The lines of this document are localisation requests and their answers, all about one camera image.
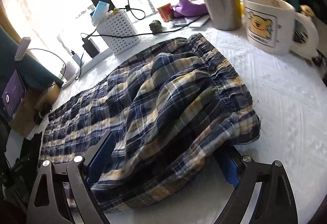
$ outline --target mug handle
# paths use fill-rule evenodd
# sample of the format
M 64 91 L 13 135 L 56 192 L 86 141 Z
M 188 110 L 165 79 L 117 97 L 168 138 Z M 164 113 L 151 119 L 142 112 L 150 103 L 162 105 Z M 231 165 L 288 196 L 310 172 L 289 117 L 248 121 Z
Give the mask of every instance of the mug handle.
M 311 60 L 312 57 L 318 55 L 316 49 L 319 43 L 319 34 L 316 26 L 311 21 L 311 19 L 304 14 L 295 13 L 295 19 L 299 21 L 308 32 L 308 40 L 305 43 L 298 43 L 293 41 L 290 49 L 296 54 Z

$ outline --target silver screw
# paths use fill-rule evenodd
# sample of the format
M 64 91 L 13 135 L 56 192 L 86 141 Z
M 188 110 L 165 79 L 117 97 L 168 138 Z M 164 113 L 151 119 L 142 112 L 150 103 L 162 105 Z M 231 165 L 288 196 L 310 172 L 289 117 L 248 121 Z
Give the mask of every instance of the silver screw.
M 44 167 L 46 167 L 47 165 L 49 165 L 50 164 L 50 160 L 45 160 L 45 161 L 43 161 L 43 163 L 42 163 L 42 165 L 44 166 Z
M 245 155 L 245 156 L 243 156 L 243 160 L 244 160 L 245 162 L 250 162 L 250 161 L 251 161 L 251 157 Z
M 83 159 L 82 156 L 76 156 L 76 157 L 74 157 L 74 161 L 75 162 L 80 162 L 80 161 L 82 161 L 82 159 Z
M 279 160 L 275 160 L 275 165 L 277 167 L 282 167 L 283 166 L 283 163 L 281 163 Z

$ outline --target blue gripper pad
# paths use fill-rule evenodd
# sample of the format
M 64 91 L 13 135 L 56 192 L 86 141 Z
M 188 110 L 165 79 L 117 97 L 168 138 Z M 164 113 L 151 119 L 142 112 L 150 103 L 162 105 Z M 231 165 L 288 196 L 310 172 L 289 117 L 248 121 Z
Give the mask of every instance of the blue gripper pad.
M 99 181 L 105 166 L 111 162 L 111 154 L 115 146 L 116 135 L 111 132 L 89 164 L 88 178 L 85 180 L 89 187 Z
M 238 178 L 237 166 L 233 159 L 231 159 L 225 151 L 216 154 L 215 158 L 225 177 L 226 182 L 232 184 L 234 188 L 236 188 L 240 183 L 240 180 Z

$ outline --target white plastic basket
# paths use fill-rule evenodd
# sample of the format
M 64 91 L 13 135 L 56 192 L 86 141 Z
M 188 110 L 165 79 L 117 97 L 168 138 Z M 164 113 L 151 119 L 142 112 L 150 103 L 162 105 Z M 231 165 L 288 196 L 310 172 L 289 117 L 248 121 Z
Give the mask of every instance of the white plastic basket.
M 118 14 L 115 14 L 107 21 L 99 24 L 96 27 L 96 30 L 100 35 L 131 36 L 137 34 L 133 23 L 130 21 L 124 10 L 120 11 Z M 112 50 L 114 55 L 122 53 L 140 42 L 139 37 L 114 38 L 102 36 L 102 39 L 107 43 L 109 49 Z

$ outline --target cartoon bear print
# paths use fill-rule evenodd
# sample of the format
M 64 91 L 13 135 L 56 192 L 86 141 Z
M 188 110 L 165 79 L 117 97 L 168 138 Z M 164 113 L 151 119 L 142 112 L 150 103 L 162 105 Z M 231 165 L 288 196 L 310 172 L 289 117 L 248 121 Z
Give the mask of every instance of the cartoon bear print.
M 256 16 L 252 12 L 250 14 L 250 30 L 258 36 L 270 39 L 271 34 L 268 28 L 272 25 L 272 21 L 270 19 L 264 19 L 260 16 Z

